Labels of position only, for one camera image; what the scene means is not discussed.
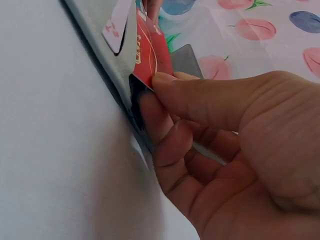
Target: skin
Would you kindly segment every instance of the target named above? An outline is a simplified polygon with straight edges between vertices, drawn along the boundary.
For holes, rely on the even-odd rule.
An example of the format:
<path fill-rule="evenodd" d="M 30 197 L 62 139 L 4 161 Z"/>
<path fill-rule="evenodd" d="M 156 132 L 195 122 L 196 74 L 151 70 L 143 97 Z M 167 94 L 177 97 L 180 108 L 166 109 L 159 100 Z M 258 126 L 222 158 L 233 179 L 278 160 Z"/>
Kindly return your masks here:
<path fill-rule="evenodd" d="M 200 238 L 319 239 L 320 85 L 283 71 L 175 76 L 157 73 L 140 109 L 161 189 Z"/>
<path fill-rule="evenodd" d="M 155 25 L 158 25 L 159 12 L 163 2 L 164 0 L 143 0 L 147 15 Z"/>

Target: green leaf print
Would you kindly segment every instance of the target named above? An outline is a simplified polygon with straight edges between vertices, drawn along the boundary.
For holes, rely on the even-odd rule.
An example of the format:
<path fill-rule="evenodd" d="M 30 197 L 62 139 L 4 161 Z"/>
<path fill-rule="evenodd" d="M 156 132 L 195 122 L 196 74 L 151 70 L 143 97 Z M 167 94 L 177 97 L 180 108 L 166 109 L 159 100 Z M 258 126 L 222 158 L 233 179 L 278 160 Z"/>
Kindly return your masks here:
<path fill-rule="evenodd" d="M 272 6 L 272 4 L 264 2 L 264 1 L 254 0 L 252 6 L 248 7 L 245 11 L 253 10 L 258 6 Z"/>
<path fill-rule="evenodd" d="M 168 37 L 165 39 L 166 44 L 167 44 L 167 46 L 168 46 L 168 49 L 169 49 L 169 52 L 170 52 L 170 53 L 173 53 L 173 51 L 174 51 L 173 41 L 174 41 L 180 34 L 181 34 L 181 33 L 173 34 L 173 35 L 168 36 Z"/>
<path fill-rule="evenodd" d="M 255 4 L 257 4 L 258 6 L 272 6 L 272 4 L 264 1 L 256 1 Z"/>

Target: plum print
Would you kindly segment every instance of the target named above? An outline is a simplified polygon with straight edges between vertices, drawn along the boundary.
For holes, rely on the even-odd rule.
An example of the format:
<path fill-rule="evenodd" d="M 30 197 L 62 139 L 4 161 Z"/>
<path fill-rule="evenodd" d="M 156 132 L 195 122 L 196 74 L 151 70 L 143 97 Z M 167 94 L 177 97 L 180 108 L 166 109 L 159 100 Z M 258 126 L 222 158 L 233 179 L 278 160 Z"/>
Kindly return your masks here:
<path fill-rule="evenodd" d="M 245 9 L 253 10 L 259 6 L 272 6 L 270 3 L 260 0 L 217 0 L 220 7 L 224 9 Z"/>
<path fill-rule="evenodd" d="M 198 64 L 206 79 L 229 80 L 231 79 L 232 70 L 230 63 L 226 58 L 220 56 L 204 56 L 198 59 Z"/>
<path fill-rule="evenodd" d="M 296 11 L 290 14 L 290 21 L 299 29 L 320 34 L 320 17 L 309 11 Z"/>
<path fill-rule="evenodd" d="M 238 35 L 252 41 L 269 40 L 277 33 L 276 27 L 271 22 L 255 18 L 244 18 L 236 25 L 228 27 L 235 27 Z"/>
<path fill-rule="evenodd" d="M 320 79 L 320 47 L 311 47 L 304 50 L 303 60 L 309 70 Z"/>

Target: pink peach print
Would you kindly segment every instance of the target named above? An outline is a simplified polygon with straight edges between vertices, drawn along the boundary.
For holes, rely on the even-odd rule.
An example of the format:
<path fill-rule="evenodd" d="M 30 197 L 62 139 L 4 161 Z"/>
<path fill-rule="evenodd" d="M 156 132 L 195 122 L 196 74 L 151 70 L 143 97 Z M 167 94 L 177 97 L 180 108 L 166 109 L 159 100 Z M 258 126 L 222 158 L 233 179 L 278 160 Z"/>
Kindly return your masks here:
<path fill-rule="evenodd" d="M 320 47 L 304 50 L 303 59 L 309 70 L 320 79 Z"/>
<path fill-rule="evenodd" d="M 220 7 L 224 9 L 245 9 L 246 11 L 255 9 L 258 6 L 272 6 L 262 0 L 217 0 Z"/>
<path fill-rule="evenodd" d="M 254 0 L 218 0 L 218 4 L 224 9 L 246 9 L 254 4 Z"/>
<path fill-rule="evenodd" d="M 229 27 L 235 27 L 238 35 L 253 41 L 269 40 L 277 33 L 276 27 L 271 22 L 255 18 L 244 18 L 236 25 L 229 25 Z"/>
<path fill-rule="evenodd" d="M 229 80 L 231 79 L 232 70 L 227 59 L 220 56 L 204 56 L 198 59 L 198 64 L 206 79 Z"/>

